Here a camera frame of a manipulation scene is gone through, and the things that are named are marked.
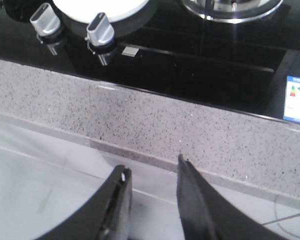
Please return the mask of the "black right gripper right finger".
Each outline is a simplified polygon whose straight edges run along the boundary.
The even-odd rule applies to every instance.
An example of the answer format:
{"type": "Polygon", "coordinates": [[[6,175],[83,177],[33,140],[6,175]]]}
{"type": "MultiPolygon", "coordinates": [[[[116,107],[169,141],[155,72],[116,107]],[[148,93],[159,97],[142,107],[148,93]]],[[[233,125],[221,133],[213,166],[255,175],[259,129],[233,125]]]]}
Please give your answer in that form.
{"type": "Polygon", "coordinates": [[[178,156],[177,206],[187,240],[282,240],[237,209],[178,156]]]}

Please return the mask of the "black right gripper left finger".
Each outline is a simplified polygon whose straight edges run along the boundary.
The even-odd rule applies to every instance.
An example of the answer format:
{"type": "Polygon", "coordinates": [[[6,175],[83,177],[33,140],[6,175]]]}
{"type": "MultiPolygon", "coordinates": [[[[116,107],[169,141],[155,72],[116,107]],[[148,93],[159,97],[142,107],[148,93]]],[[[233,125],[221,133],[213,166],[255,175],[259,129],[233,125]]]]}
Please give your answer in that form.
{"type": "Polygon", "coordinates": [[[127,240],[131,206],[132,171],[117,165],[82,207],[38,239],[127,240]]]}

